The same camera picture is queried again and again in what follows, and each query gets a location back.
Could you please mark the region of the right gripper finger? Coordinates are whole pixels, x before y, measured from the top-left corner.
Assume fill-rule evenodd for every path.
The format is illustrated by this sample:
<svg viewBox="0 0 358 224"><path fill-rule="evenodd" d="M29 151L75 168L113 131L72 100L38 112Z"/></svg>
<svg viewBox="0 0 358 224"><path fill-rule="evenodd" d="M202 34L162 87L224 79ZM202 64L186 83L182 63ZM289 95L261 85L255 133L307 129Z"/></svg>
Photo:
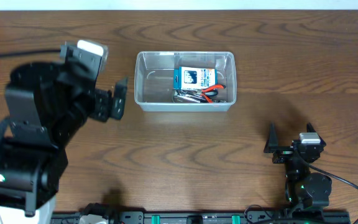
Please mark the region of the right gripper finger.
<svg viewBox="0 0 358 224"><path fill-rule="evenodd" d="M278 149L277 133L275 130L275 125L271 123L268 132L268 139L264 147L264 153L274 153L277 149Z"/></svg>
<svg viewBox="0 0 358 224"><path fill-rule="evenodd" d="M312 125L311 123L308 123L308 124L306 125L306 132L307 132L307 133L317 133L316 130L315 130L315 128L313 127L313 125ZM322 139L321 136L319 136L319 137L320 137L320 139L321 139L320 145L325 146L325 145L326 145L326 142Z"/></svg>

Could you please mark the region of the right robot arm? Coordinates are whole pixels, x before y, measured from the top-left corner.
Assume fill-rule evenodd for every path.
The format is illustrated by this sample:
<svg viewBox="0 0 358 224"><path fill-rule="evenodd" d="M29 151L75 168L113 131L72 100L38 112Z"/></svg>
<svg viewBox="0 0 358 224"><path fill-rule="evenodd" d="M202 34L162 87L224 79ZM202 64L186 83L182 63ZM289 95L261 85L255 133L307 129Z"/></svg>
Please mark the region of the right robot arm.
<svg viewBox="0 0 358 224"><path fill-rule="evenodd" d="M323 208L329 205L332 180L311 172L310 165L320 158L326 143L308 123L306 132L289 146L280 146L274 124L270 125L264 153L272 155L274 164L285 166L285 197L290 205L283 214L288 218L323 219Z"/></svg>

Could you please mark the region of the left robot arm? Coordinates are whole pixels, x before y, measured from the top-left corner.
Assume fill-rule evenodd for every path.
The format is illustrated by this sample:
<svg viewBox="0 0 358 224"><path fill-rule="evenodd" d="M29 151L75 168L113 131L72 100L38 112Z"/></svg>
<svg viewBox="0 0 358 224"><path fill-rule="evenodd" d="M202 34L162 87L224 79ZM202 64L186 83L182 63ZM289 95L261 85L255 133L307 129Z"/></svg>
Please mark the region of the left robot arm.
<svg viewBox="0 0 358 224"><path fill-rule="evenodd" d="M79 62L16 67L5 89L9 115L0 122L0 223L51 219L66 146L88 119L124 114L127 79L96 87L97 73Z"/></svg>

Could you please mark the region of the silver combination wrench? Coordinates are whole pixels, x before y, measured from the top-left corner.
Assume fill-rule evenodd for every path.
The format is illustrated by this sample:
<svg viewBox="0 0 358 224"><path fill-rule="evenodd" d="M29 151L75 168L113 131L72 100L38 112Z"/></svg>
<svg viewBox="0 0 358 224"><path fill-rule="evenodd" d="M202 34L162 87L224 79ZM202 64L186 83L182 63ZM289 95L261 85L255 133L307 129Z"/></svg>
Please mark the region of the silver combination wrench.
<svg viewBox="0 0 358 224"><path fill-rule="evenodd" d="M198 94L192 94L192 93L175 93L173 95L174 100L185 100L192 103L207 103L206 100ZM225 103L224 100L214 100L214 103Z"/></svg>

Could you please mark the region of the clear plastic storage box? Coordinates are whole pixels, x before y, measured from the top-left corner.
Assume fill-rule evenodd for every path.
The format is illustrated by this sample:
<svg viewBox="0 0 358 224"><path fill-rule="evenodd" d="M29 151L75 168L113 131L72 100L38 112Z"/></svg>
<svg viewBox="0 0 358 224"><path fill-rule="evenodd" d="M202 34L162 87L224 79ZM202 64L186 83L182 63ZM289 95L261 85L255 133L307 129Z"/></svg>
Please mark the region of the clear plastic storage box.
<svg viewBox="0 0 358 224"><path fill-rule="evenodd" d="M225 103L191 103L173 100L173 72L179 67L213 68L219 89L214 100ZM227 111L237 97L236 64L230 52L143 51L137 55L134 99L144 111Z"/></svg>

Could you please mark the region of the small steel hammer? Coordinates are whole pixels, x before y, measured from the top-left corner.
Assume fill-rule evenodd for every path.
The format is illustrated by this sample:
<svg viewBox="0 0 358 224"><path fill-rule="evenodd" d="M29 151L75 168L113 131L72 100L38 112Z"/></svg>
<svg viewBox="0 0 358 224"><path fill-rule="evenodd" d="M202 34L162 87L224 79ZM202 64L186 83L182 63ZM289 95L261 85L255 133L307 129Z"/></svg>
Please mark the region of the small steel hammer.
<svg viewBox="0 0 358 224"><path fill-rule="evenodd" d="M190 90L175 90L173 100L189 101L191 103L214 103L215 100L213 97L217 95L217 90L207 91L206 93Z"/></svg>

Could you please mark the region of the blue white cardboard box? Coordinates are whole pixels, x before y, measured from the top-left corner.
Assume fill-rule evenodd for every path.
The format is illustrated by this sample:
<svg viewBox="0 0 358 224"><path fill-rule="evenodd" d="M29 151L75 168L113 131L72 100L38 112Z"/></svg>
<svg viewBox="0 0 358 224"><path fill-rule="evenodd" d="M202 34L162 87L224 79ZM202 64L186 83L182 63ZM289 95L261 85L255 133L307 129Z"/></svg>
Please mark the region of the blue white cardboard box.
<svg viewBox="0 0 358 224"><path fill-rule="evenodd" d="M203 90L217 84L217 72L213 68L179 67L173 72L175 90Z"/></svg>

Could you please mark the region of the red handled pliers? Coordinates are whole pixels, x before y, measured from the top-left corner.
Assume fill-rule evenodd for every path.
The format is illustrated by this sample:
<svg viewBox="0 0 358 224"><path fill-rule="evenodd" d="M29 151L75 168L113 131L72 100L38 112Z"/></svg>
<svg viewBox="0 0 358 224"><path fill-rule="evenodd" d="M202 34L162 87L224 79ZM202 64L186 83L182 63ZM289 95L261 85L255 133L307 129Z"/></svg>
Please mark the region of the red handled pliers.
<svg viewBox="0 0 358 224"><path fill-rule="evenodd" d="M201 90L200 95L206 100L207 103L214 103L211 96L217 96L219 89L225 89L225 85L217 84Z"/></svg>

